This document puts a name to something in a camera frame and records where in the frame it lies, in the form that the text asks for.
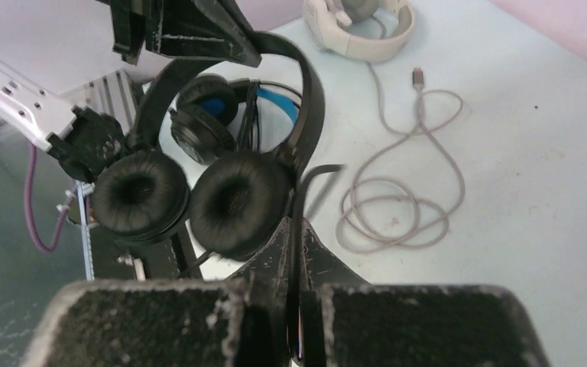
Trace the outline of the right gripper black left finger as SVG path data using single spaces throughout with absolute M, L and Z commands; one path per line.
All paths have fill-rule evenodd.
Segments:
M 284 286 L 248 262 L 221 281 L 78 281 L 48 304 L 24 366 L 286 366 Z

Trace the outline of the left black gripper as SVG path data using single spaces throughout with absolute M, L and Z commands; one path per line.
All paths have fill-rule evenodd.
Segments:
M 235 1 L 98 0 L 110 10 L 113 47 L 137 65 L 150 20 L 161 10 L 161 55 L 232 61 L 256 67 L 261 55 L 255 31 Z

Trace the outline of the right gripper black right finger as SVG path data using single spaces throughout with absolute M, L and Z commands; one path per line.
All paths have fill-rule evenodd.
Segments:
M 369 284 L 301 229 L 305 366 L 548 366 L 530 316 L 492 284 Z

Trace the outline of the black headset with blue band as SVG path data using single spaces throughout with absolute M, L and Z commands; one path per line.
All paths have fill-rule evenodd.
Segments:
M 302 94 L 290 86 L 266 80 L 228 81 L 217 74 L 198 76 L 188 83 L 169 110 L 170 134 L 196 163 L 211 164 L 221 154 L 261 151 L 261 117 L 258 100 L 280 108 L 296 124 L 300 104 L 271 90 Z

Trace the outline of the small black on-ear headphones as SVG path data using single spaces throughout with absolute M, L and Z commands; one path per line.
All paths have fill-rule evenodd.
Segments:
M 316 150 L 326 114 L 322 83 L 304 52 L 268 32 L 257 32 L 253 41 L 260 54 L 295 60 L 302 76 L 296 124 L 275 149 L 226 152 L 201 165 L 173 140 L 169 110 L 188 83 L 210 74 L 208 60 L 171 61 L 146 92 L 128 136 L 130 148 L 158 146 L 181 166 L 190 186 L 185 220 L 195 240 L 204 249 L 237 261 L 256 253 L 290 215 L 297 181 Z

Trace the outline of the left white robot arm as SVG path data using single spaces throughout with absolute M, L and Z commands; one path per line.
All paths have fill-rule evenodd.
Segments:
M 253 27 L 234 1 L 109 1 L 114 45 L 126 63 L 141 50 L 170 58 L 261 62 Z M 119 122 L 80 108 L 0 61 L 0 119 L 58 161 L 73 179 L 92 183 L 126 150 Z

